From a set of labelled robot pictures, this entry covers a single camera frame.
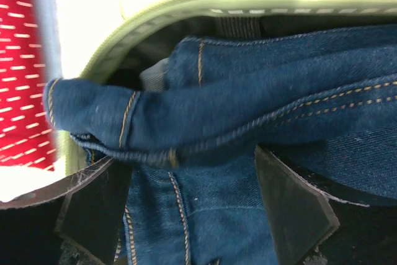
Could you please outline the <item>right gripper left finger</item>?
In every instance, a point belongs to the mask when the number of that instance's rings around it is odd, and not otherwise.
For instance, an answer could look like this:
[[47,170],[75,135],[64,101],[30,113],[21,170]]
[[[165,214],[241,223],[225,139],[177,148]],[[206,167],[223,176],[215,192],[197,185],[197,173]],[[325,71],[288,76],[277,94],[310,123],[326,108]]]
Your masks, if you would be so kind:
[[1,264],[113,264],[132,166],[105,157],[1,204]]

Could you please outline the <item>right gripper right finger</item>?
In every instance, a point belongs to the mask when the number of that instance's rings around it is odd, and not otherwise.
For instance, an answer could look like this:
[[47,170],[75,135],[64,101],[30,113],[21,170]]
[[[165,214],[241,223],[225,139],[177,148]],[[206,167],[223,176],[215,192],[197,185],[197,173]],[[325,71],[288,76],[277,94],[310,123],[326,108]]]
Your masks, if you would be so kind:
[[256,146],[279,264],[396,264],[396,199],[358,191]]

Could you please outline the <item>red polka dot garment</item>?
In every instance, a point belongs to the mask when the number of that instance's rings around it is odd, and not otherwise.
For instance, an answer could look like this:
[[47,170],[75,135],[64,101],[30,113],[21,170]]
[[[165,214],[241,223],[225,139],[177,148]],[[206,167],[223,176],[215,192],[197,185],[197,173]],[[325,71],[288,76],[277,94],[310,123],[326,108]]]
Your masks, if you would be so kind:
[[1,165],[54,170],[35,0],[1,0]]

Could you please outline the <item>dark blue jeans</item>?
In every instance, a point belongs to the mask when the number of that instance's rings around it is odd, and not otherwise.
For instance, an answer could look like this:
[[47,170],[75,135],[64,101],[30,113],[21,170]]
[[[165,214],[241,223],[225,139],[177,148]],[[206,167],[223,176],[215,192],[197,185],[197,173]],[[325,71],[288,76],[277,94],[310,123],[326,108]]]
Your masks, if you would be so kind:
[[187,37],[48,119],[134,168],[117,264],[395,264],[396,26]]

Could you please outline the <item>light blue jeans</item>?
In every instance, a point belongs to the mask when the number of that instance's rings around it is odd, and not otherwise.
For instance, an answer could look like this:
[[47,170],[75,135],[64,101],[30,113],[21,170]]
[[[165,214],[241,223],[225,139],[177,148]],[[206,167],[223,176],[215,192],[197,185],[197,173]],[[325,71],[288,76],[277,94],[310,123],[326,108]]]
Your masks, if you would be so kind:
[[145,91],[162,92],[166,90],[167,66],[168,58],[165,58],[140,73],[139,78]]

